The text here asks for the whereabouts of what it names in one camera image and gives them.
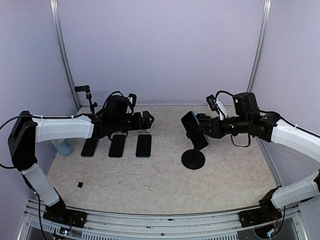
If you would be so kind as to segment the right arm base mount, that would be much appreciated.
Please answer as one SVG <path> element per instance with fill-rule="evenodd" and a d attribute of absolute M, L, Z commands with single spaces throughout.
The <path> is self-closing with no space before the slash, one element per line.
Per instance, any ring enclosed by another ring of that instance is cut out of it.
<path fill-rule="evenodd" d="M 283 217 L 280 210 L 263 210 L 262 208 L 244 210 L 239 212 L 238 216 L 242 228 L 272 222 Z"/>

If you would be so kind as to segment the black tall stand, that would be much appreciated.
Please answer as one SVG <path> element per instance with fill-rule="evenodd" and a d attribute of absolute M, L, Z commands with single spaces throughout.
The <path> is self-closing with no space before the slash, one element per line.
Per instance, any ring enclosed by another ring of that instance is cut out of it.
<path fill-rule="evenodd" d="M 186 133 L 186 137 L 190 139 L 193 148 L 186 150 L 182 154 L 181 162 L 187 169 L 199 170 L 206 162 L 205 155 L 201 150 L 209 145 L 209 140 L 203 133 L 199 132 L 196 134 Z"/>
<path fill-rule="evenodd" d="M 75 86 L 74 90 L 76 93 L 85 92 L 85 98 L 89 102 L 90 111 L 92 114 L 95 114 L 96 113 L 95 109 L 98 107 L 98 103 L 92 102 L 92 93 L 91 93 L 90 86 L 89 85 Z"/>

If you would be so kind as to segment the black phone from tall stand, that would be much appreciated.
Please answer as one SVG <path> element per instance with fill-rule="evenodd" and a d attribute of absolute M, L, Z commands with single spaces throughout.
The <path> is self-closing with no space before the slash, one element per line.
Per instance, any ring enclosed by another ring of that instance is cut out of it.
<path fill-rule="evenodd" d="M 81 156 L 91 158 L 94 156 L 99 140 L 97 138 L 88 138 L 83 145 Z"/>

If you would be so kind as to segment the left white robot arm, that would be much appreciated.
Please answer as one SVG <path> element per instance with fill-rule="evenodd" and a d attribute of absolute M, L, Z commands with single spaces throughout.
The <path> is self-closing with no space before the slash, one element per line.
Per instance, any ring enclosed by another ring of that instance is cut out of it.
<path fill-rule="evenodd" d="M 91 103 L 90 113 L 76 116 L 32 115 L 26 110 L 13 117 L 15 124 L 8 137 L 11 169 L 21 173 L 57 221 L 66 222 L 70 211 L 38 165 L 35 145 L 65 139 L 99 140 L 111 138 L 118 132 L 148 130 L 155 118 L 147 110 L 135 112 L 136 101 L 133 93 L 124 96 L 120 91 L 114 91 L 99 111 L 95 111 L 97 103 Z"/>

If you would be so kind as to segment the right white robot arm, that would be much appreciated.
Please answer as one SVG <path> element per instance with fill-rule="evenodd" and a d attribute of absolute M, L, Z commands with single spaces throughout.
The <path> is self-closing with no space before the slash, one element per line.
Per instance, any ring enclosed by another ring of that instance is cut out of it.
<path fill-rule="evenodd" d="M 313 160 L 320 160 L 320 136 L 285 120 L 274 111 L 260 110 L 255 94 L 242 92 L 232 96 L 234 117 L 212 118 L 201 123 L 197 130 L 213 139 L 226 135 L 248 134 L 268 143 L 291 148 Z M 320 195 L 320 172 L 285 187 L 270 190 L 260 201 L 256 218 L 266 222 L 276 210 Z"/>

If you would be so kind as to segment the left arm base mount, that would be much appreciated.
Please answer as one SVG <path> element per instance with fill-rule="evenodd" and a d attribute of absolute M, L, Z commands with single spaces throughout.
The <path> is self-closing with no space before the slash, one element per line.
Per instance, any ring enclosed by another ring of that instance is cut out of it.
<path fill-rule="evenodd" d="M 43 214 L 43 218 L 54 223 L 83 229 L 87 219 L 87 215 L 88 214 L 84 211 L 72 209 L 65 209 L 60 213 L 52 213 L 46 210 Z"/>

